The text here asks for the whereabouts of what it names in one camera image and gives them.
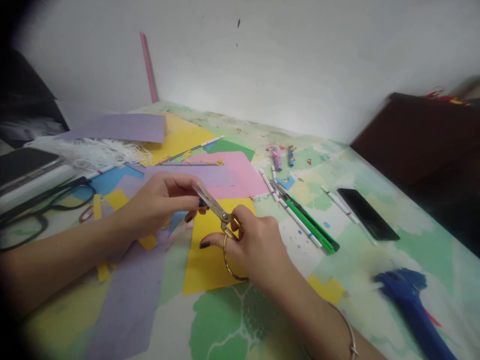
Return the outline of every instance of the scissors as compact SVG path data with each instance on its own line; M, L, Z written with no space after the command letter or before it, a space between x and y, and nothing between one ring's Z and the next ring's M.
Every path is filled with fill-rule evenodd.
M210 210L213 211L215 215L218 216L218 218L221 221L220 228L221 230L225 233L225 237L223 238L223 260L225 261L225 267L236 280L239 281L246 281L249 278L248 277L241 277L236 275L229 266L229 263L227 261L227 238L231 238L235 241L240 241L240 239L234 234L232 230L228 227L228 225L232 222L236 224L239 230L242 232L244 229L242 228L242 224L240 224L239 220L237 217L232 214L226 212L223 207L217 202L217 200L214 199L212 195L209 194L209 192L203 188L202 185L197 183L196 185L193 186L193 189L196 191L198 196L205 202L206 206L210 208Z

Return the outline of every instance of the pink stick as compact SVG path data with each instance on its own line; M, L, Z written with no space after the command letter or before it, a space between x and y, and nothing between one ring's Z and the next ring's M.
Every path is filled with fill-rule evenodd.
M152 68L152 61L150 60L149 45L147 37L143 32L140 33L141 46L143 48L143 57L145 58L146 76L148 77L148 85L150 86L151 102L156 103L159 100L157 89L155 87L154 70Z

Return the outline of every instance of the right hand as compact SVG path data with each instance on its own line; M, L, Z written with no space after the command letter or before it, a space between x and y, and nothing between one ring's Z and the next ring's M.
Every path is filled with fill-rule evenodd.
M240 241L227 238L226 251L246 271L248 278L269 294L283 285L285 276L294 267L280 236L279 223L271 216L256 217L244 205L237 206L233 214L244 232L238 231ZM231 227L233 231L238 230L234 222ZM202 239L200 248L212 245L223 249L224 237L223 232L211 233Z

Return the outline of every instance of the yellow paper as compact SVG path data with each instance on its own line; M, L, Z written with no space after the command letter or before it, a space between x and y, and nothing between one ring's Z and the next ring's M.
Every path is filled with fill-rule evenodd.
M332 277L325 286L313 274L307 277L306 281L318 295L334 305L344 297L345 289L336 277Z
M238 205L245 205L255 214L254 206L249 198L222 199L218 200L218 203L228 213L231 213ZM210 246L200 249L200 241L206 235L222 231L220 225L220 219L211 210L207 211L205 215L197 215L195 217L191 236L191 248L188 252L186 264L183 295L223 288L241 282L235 280L225 267L224 253L221 248ZM228 260L228 265L238 276L246 276L245 271L239 268L232 260Z
M99 220L102 218L102 195L93 195L93 219Z
M103 197L107 201L113 210L117 211L123 205L129 202L129 198L124 194L122 189L117 189L114 192L109 193Z
M215 138L217 135L200 126L166 135L163 143L147 142L143 146L152 154L152 158L142 160L141 164L144 166L157 165Z
M138 242L143 246L143 248L147 251L152 250L154 247L157 246L157 240L153 235L149 235L146 237L142 237L138 240Z
M162 112L160 115L165 117L165 135L172 135L184 130L197 128L198 125L178 117L169 112Z
M97 265L96 271L98 273L98 281L100 283L110 279L109 266L107 265L106 262L104 262L103 264Z

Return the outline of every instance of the blue object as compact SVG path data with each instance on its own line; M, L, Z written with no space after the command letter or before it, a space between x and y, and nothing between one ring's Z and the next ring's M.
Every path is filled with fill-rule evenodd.
M217 142L214 141L214 142L211 142L211 143L205 145L205 146L203 147L203 150L205 150L205 151L210 151L210 149L213 148L216 143L217 143Z
M119 181L125 176L130 175L134 176L139 179L144 178L144 174L140 171L137 171L130 166L125 166L122 168L114 167L111 170L103 173L102 175L98 175L91 180L91 186L96 190L97 194L107 195L112 192L115 186L119 183ZM76 190L73 194L74 197L87 200L91 195L92 191L80 188Z
M282 185L286 190L290 190L290 188L295 184L295 179L292 175L288 178L288 181L285 182L282 179L279 179L278 177L275 178L277 183Z
M401 268L380 273L375 276L375 281L383 283L381 291L396 303L428 359L456 360L420 301L420 290L427 287L425 275Z

